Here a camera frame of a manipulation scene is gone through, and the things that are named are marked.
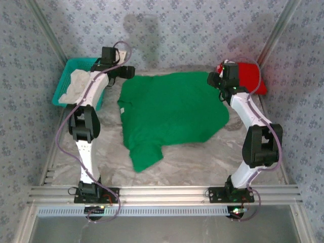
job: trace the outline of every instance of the plastic basket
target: plastic basket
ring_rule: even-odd
[[[65,65],[62,76],[60,78],[59,84],[57,85],[52,103],[57,106],[66,107],[67,104],[59,103],[59,99],[63,94],[66,93],[67,88],[71,83],[71,73],[76,69],[81,69],[84,71],[90,71],[90,68],[93,66],[97,58],[72,58],[69,59]],[[101,108],[102,99],[104,92],[102,92],[96,110]]]

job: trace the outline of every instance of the patterned wallpaper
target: patterned wallpaper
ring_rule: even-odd
[[[324,242],[324,3],[302,1],[263,69],[270,117],[283,125],[287,171]]]
[[[39,183],[58,118],[62,72],[23,0],[0,2],[0,242],[11,242],[30,185]]]
[[[257,58],[286,1],[37,0],[68,58],[123,39],[137,69],[184,70]]]

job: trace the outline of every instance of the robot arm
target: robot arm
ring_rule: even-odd
[[[121,66],[109,73],[103,73],[96,78],[96,81],[92,83],[89,90],[88,87],[101,71],[114,67],[118,65],[118,63],[122,63],[125,55],[126,52],[120,52],[116,48],[103,47],[102,57],[92,66],[90,78],[83,93],[74,104],[68,104],[66,107],[66,111],[70,113],[77,104],[80,103],[82,97],[85,97],[82,105],[68,120],[68,127],[69,133],[76,142],[82,163],[85,165],[85,168],[87,168],[88,173],[98,182],[101,182],[101,178],[95,157],[95,145],[96,138],[100,133],[100,122],[95,112],[95,107],[97,106],[102,92],[110,82],[114,84],[114,80],[118,76],[121,78],[133,78],[135,75],[135,68],[132,66]],[[76,195],[74,199],[75,203],[78,203],[78,201],[81,203],[96,203],[102,198],[103,188],[95,184],[92,178],[90,178],[85,170],[81,168],[81,176]]]
[[[260,173],[259,169],[276,163],[279,156],[273,134],[261,119],[273,128],[280,143],[282,142],[282,127],[268,120],[252,99],[248,100],[247,89],[239,86],[236,63],[225,63],[221,75],[211,72],[207,83],[219,89],[219,99],[226,101],[237,112],[248,130],[242,148],[243,162],[237,171],[228,177],[224,187],[209,188],[210,202],[241,202],[243,197],[249,198],[250,202],[254,201],[253,196],[247,190],[248,182],[251,182],[250,179],[255,173]]]

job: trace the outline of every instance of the green cloth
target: green cloth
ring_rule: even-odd
[[[136,172],[162,159],[162,146],[206,142],[226,125],[228,110],[207,77],[206,72],[182,72],[124,82],[118,105]]]

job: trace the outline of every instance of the red cloth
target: red cloth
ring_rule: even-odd
[[[218,73],[222,71],[222,65],[217,66],[216,70]],[[238,62],[238,78],[239,85],[244,86],[249,92],[252,92],[259,83],[259,70],[257,65],[253,63]],[[255,94],[265,95],[267,93],[267,87],[261,78],[261,84]]]

